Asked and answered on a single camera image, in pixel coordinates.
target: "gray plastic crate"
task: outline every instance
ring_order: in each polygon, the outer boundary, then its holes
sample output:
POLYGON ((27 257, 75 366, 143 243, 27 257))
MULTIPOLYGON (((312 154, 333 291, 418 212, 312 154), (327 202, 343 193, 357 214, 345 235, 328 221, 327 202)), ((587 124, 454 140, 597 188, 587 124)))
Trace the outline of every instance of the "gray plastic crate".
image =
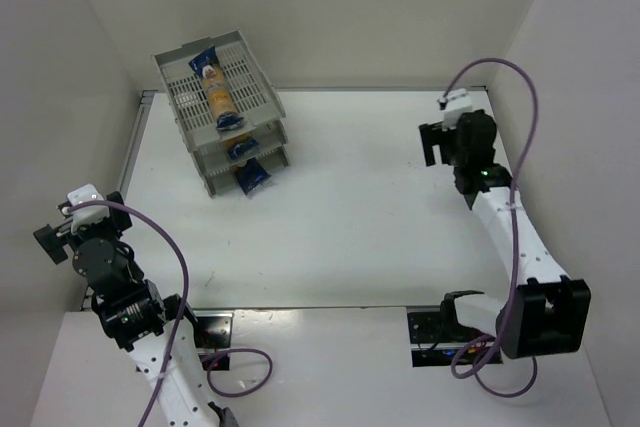
MULTIPOLYGON (((278 147, 270 152, 262 152, 256 156, 260 165, 273 174, 289 165, 289 157, 284 147, 278 147)), ((203 176, 204 186, 210 196, 223 194, 238 188, 238 182, 233 175, 233 170, 213 171, 203 176)))
POLYGON ((285 117, 278 95, 239 30, 184 44, 179 49, 156 55, 154 59, 189 152, 249 133, 285 117), (245 124, 239 130, 218 132, 200 79, 189 67, 191 59, 214 45, 233 103, 245 118, 245 124))
POLYGON ((245 155, 237 160, 231 160, 227 155, 227 145, 225 143, 211 144, 202 147, 193 153, 193 161, 201 176, 212 172, 221 172, 231 168, 233 165, 246 162, 265 152, 271 152, 277 147, 282 147, 287 143, 287 134, 280 121, 258 127, 251 132, 251 136, 258 141, 260 147, 252 154, 245 155))

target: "white wall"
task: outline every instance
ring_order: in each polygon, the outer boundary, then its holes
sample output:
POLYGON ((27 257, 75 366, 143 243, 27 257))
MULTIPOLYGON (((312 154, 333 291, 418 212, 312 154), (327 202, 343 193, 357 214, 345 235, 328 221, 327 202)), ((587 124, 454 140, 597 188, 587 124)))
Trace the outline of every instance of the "white wall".
MULTIPOLYGON (((507 55, 541 99, 524 200, 553 253, 593 290, 585 341, 614 427, 640 421, 639 26, 640 0, 535 0, 507 55)), ((489 93, 513 155, 529 95, 506 69, 489 93)))
MULTIPOLYGON (((443 85, 504 54, 530 0, 90 0, 139 88, 150 56, 242 28, 277 86, 443 85)), ((486 84, 478 70, 468 84, 486 84)))
POLYGON ((115 187, 137 98, 87 0, 0 0, 0 12, 0 412, 22 427, 81 288, 31 233, 60 222, 73 188, 115 187))

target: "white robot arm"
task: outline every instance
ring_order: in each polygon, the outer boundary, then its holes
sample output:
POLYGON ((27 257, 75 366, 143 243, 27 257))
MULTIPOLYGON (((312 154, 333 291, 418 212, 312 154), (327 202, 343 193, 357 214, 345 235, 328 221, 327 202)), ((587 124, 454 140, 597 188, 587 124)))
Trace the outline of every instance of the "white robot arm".
MULTIPOLYGON (((454 167, 455 185, 480 219, 498 250, 509 280, 513 267, 511 211, 517 216, 520 254, 515 301, 501 344, 510 358, 574 352, 580 347, 591 293, 583 280, 570 280, 549 254, 527 215, 520 195, 509 198, 511 175, 494 162, 497 127, 482 110, 473 110, 466 90, 451 92, 440 102, 442 122, 420 126, 427 166, 454 167)), ((496 337, 505 300, 481 292, 448 294, 441 305, 444 322, 475 328, 496 337)))
MULTIPOLYGON (((67 220, 56 228, 47 225, 34 236, 56 264, 67 259, 64 248, 71 247, 72 266, 94 291, 91 309, 107 337, 127 352, 152 390, 162 378, 158 402, 168 425, 237 427, 233 413, 216 405, 209 388, 194 342, 198 320, 188 304, 167 368, 161 373, 181 299, 178 295, 163 299, 155 284, 144 278, 133 249, 119 240, 132 225, 129 215, 103 206, 88 206, 68 215, 71 206, 104 200, 91 184, 71 192, 67 199, 59 206, 67 220)), ((118 192, 109 194, 107 200, 123 204, 118 192)))

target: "snack package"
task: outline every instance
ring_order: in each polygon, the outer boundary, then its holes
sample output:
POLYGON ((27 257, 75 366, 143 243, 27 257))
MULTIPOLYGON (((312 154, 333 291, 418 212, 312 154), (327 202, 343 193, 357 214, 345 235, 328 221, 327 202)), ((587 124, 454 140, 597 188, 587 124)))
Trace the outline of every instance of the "snack package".
POLYGON ((235 130, 242 127, 244 119, 233 105, 227 81, 216 55, 216 48, 210 47, 197 55, 189 66, 202 81, 202 88, 207 94, 209 106, 219 131, 235 130))
POLYGON ((245 195, 271 178, 256 159, 247 160, 244 166, 236 168, 233 175, 245 195))
POLYGON ((225 145, 231 160, 238 160, 240 157, 253 154, 260 148, 260 143, 248 134, 229 139, 225 142, 225 145))

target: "purple cable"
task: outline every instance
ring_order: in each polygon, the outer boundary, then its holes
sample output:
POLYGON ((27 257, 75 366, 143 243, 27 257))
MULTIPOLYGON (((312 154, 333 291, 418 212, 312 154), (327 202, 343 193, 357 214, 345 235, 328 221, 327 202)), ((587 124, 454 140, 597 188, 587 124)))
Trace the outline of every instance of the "purple cable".
MULTIPOLYGON (((527 154, 529 153, 529 149, 531 148, 533 138, 538 128, 538 113, 539 113, 538 112, 539 110, 538 93, 536 91, 535 85, 533 84, 533 80, 531 80, 531 77, 529 76, 529 74, 527 74, 521 67, 514 64, 513 62, 509 62, 508 60, 494 58, 494 57, 478 59, 475 62, 471 62, 469 65, 464 67, 460 72, 458 72, 458 75, 454 77, 454 79, 449 84, 449 87, 447 87, 447 90, 445 91, 443 97, 446 98, 446 96, 449 94, 451 89, 453 89, 453 87, 456 85, 458 80, 460 80, 460 77, 462 77, 465 72, 467 72, 472 67, 475 67, 476 65, 486 64, 486 63, 506 65, 507 67, 510 67, 511 69, 515 70, 518 74, 520 74, 520 76, 522 76, 524 81, 527 83, 529 90, 531 91, 531 99, 533 101, 533 115, 531 118, 531 128, 529 129, 529 135, 527 136, 527 141, 525 142, 524 147, 522 148, 520 157, 518 157, 518 160, 516 161, 516 165, 513 169, 513 178, 511 180, 511 187, 509 189, 509 203, 513 205, 515 203, 516 190, 518 188, 518 179, 520 177, 522 164, 524 163, 524 160, 526 159, 527 154)), ((480 383, 482 388, 484 388, 485 390, 487 390, 489 393, 493 395, 496 395, 498 397, 505 397, 505 398, 517 397, 519 395, 526 393, 527 391, 529 391, 529 389, 531 389, 531 387, 533 387, 533 384, 538 376, 538 363, 535 358, 532 358, 533 375, 531 377, 531 380, 523 389, 519 390, 518 392, 514 392, 512 394, 504 394, 501 392, 497 392, 491 389, 490 387, 487 387, 484 384, 484 382, 480 380, 480 377, 478 377, 478 372, 480 372, 480 370, 489 363, 489 361, 493 358, 493 356, 500 351, 500 345, 502 344, 506 327, 509 324, 509 319, 511 318, 511 314, 513 312, 515 294, 516 294, 516 289, 518 287, 518 271, 519 271, 519 263, 520 263, 520 240, 519 240, 519 232, 518 232, 518 217, 514 209, 511 209, 511 228, 513 230, 513 267, 511 270, 511 284, 509 286, 509 297, 507 298, 507 302, 503 310, 504 314, 502 316, 502 323, 500 325, 500 329, 497 332, 496 339, 493 345, 491 345, 491 347, 489 347, 485 351, 484 355, 482 355, 482 357, 479 358, 479 360, 477 361, 474 360, 472 367, 465 372, 460 373, 456 369, 462 356, 474 345, 480 342, 483 342, 485 340, 490 340, 491 336, 482 335, 477 339, 472 340, 471 342, 467 343, 465 346, 460 348, 460 350, 456 352, 456 354, 453 356, 453 359, 451 360, 451 373, 455 378, 466 379, 468 377, 475 376, 476 380, 480 383)))
POLYGON ((144 413, 140 418, 140 422, 138 422, 138 427, 142 427, 147 421, 147 418, 151 413, 151 409, 153 409, 153 405, 155 404, 158 398, 158 395, 160 394, 160 388, 162 387, 162 382, 164 380, 162 374, 164 374, 165 371, 167 370, 167 365, 169 364, 169 357, 171 356, 171 348, 173 347, 173 342, 175 341, 176 334, 178 333, 178 324, 180 323, 180 321, 182 320, 182 316, 184 315, 184 310, 187 305, 187 294, 189 293, 189 271, 187 270, 187 262, 184 259, 184 256, 182 255, 180 248, 178 247, 176 242, 171 238, 171 236, 167 233, 167 231, 164 230, 162 227, 160 227, 158 224, 156 224, 149 217, 147 217, 141 212, 138 212, 135 209, 132 209, 131 207, 119 204, 117 202, 111 202, 109 200, 90 200, 88 202, 83 202, 82 204, 78 204, 74 207, 70 207, 68 211, 71 213, 71 212, 75 212, 76 210, 84 209, 85 207, 92 207, 95 205, 105 206, 111 209, 126 212, 145 222, 147 225, 149 225, 149 227, 151 227, 158 234, 160 234, 160 236, 164 240, 167 241, 169 246, 173 249, 176 256, 178 257, 178 261, 180 262, 180 267, 182 268, 182 278, 183 278, 182 299, 180 300, 180 305, 178 306, 176 319, 175 319, 175 322, 173 323, 173 327, 171 328, 171 333, 169 334, 167 347, 165 348, 165 351, 164 351, 164 358, 162 359, 162 366, 160 367, 160 375, 158 377, 158 381, 156 382, 156 385, 153 389, 153 393, 151 394, 151 398, 149 399, 147 408, 144 410, 144 413))
POLYGON ((206 357, 204 360, 209 361, 209 365, 207 366, 207 382, 209 382, 209 387, 211 387, 211 390, 213 390, 220 397, 236 399, 238 397, 244 397, 245 395, 252 394, 256 390, 260 389, 264 384, 266 384, 269 378, 271 377, 271 374, 273 373, 273 360, 271 359, 269 354, 258 349, 227 349, 221 352, 216 352, 215 354, 212 354, 211 356, 206 357), (269 371, 267 372, 267 375, 265 375, 264 379, 262 379, 262 381, 258 385, 251 387, 249 390, 245 390, 243 392, 230 393, 230 392, 223 392, 221 390, 218 390, 218 388, 215 385, 213 385, 213 381, 211 380, 211 370, 213 369, 214 364, 216 363, 216 361, 221 360, 222 358, 226 357, 228 354, 238 354, 238 353, 258 354, 263 356, 265 359, 267 359, 267 362, 269 362, 269 371))

